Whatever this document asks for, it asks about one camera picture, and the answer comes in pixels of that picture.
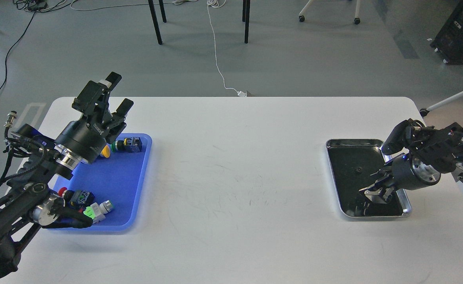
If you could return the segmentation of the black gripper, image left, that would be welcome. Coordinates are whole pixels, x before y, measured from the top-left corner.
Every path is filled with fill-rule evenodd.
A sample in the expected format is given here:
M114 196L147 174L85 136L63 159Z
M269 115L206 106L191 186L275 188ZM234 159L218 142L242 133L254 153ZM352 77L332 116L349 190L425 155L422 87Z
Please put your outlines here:
M89 81L74 98L72 108L86 117L96 115L100 121L107 120L110 117L108 110L110 92L121 79L121 75L111 72L104 80ZM105 145L116 140L125 129L127 125L125 119L133 104L132 100L124 99L112 113L111 120L105 124L105 129L86 120L71 121L55 139L55 143L81 157L84 163L91 164Z

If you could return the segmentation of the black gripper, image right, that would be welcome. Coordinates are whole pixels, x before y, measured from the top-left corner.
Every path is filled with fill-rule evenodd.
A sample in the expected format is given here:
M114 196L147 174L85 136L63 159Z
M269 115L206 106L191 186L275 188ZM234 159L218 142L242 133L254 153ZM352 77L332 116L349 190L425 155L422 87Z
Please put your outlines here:
M374 204L388 204L393 200L397 187L416 190L436 185L441 173L431 165L425 164L414 156L397 156L391 160L391 166L383 166L370 177L393 176L393 179L377 179L372 185L359 189L359 194Z

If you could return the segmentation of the black robot arm, image right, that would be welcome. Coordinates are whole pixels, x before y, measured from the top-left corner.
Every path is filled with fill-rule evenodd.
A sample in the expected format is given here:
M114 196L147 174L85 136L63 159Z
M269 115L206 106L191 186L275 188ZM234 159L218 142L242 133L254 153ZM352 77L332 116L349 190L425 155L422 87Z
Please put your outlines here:
M399 153L407 149L408 153ZM403 120L382 145L385 155L398 155L378 171L379 178L359 190L370 203L387 204L399 189L416 190L435 185L444 173L459 170L463 182L463 127L453 123L443 129L419 120Z

